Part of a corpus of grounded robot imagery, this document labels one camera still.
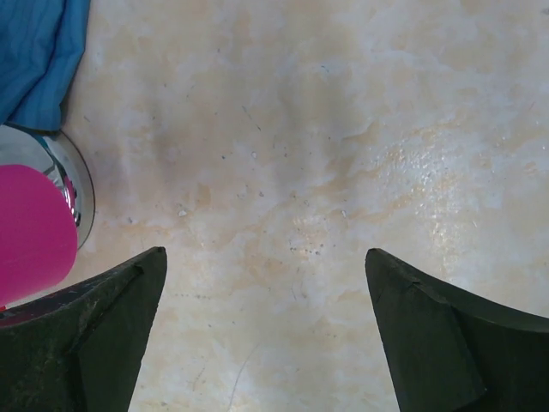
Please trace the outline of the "chrome wine glass rack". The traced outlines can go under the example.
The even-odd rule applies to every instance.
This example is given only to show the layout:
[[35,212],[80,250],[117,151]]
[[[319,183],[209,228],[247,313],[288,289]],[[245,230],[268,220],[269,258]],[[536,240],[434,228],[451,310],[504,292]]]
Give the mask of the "chrome wine glass rack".
[[84,157],[65,133],[3,124],[1,164],[23,165],[44,174],[61,191],[75,222],[78,245],[84,245],[94,224],[94,185]]

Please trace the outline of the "pink wine glass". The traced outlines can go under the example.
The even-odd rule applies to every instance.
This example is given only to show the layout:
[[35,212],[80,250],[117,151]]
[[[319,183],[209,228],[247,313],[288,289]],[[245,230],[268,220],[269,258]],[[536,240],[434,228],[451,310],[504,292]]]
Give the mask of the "pink wine glass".
[[31,167],[2,166],[1,305],[60,283],[76,253],[76,226],[61,191]]

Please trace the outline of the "blue cloth with duck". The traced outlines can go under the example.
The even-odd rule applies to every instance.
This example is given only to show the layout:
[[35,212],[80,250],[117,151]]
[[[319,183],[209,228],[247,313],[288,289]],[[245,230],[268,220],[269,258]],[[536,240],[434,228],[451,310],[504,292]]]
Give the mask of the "blue cloth with duck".
[[1,2],[1,123],[61,129],[86,48],[89,0]]

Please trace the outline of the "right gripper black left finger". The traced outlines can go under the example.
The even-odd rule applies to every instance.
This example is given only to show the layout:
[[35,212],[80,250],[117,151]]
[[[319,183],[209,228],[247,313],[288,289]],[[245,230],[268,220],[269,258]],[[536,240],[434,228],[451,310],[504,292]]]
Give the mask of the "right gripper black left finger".
[[166,281],[153,247],[1,314],[3,411],[126,411]]

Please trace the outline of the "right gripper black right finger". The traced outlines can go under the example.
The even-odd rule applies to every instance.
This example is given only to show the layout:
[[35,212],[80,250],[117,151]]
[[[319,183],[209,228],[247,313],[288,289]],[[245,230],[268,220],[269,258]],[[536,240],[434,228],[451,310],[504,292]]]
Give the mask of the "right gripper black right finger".
[[401,411],[546,411],[548,320],[370,249],[365,275]]

